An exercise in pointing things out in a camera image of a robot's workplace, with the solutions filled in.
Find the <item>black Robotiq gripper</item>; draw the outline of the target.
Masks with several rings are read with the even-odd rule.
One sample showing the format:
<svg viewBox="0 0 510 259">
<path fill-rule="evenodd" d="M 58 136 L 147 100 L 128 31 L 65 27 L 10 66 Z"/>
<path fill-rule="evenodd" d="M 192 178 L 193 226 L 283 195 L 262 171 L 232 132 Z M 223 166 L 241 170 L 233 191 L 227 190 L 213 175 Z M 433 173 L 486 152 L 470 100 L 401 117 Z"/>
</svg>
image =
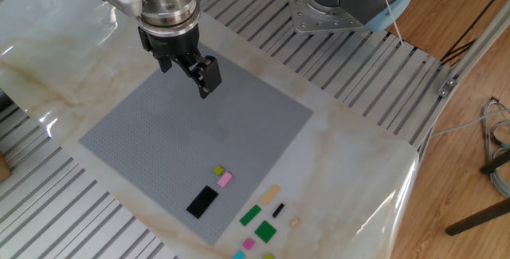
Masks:
<svg viewBox="0 0 510 259">
<path fill-rule="evenodd" d="M 172 68 L 172 60 L 176 60 L 183 72 L 198 86 L 202 99 L 222 83 L 217 59 L 203 57 L 198 50 L 198 26 L 174 37 L 157 37 L 140 27 L 138 31 L 143 48 L 155 55 L 161 71 L 168 72 Z"/>
</svg>

